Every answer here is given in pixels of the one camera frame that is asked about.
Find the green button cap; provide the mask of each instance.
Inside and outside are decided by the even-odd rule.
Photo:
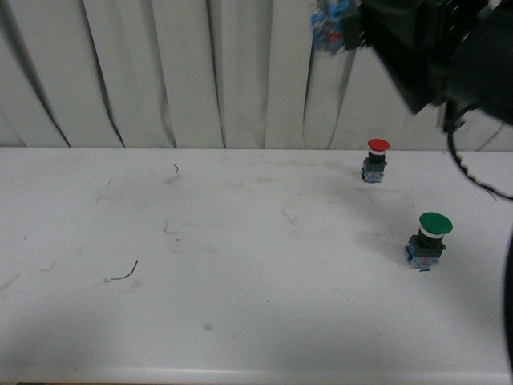
[[[423,213],[419,220],[422,227],[434,235],[448,234],[452,231],[452,222],[442,214]]]

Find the red button cap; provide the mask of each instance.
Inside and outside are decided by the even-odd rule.
[[[390,148],[390,143],[384,139],[371,139],[368,145],[371,150],[378,152],[384,152]]]

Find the table surface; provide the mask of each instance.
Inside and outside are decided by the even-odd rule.
[[[0,380],[510,383],[513,205],[445,152],[0,150]],[[512,153],[464,153],[513,191]],[[454,231],[431,272],[404,245]],[[139,261],[133,274],[128,274]]]

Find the blue component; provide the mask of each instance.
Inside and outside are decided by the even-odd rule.
[[[386,162],[383,164],[371,164],[369,158],[365,158],[362,165],[362,179],[366,183],[381,183]]]
[[[335,55],[344,48],[343,23],[348,13],[356,10],[354,0],[317,0],[310,18],[313,48]]]
[[[417,257],[415,255],[417,244],[412,239],[410,239],[410,242],[405,247],[406,252],[408,253],[408,264],[411,269],[430,271],[440,262],[440,258]]]
[[[318,51],[326,49],[328,41],[326,13],[322,9],[317,9],[312,14],[310,22],[312,24],[313,48]]]
[[[351,0],[328,0],[328,10],[331,19],[340,18],[344,10],[351,5]]]

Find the white curtain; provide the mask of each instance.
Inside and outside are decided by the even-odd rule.
[[[445,149],[371,49],[311,50],[314,0],[0,0],[0,145]],[[513,150],[473,113],[467,150]]]

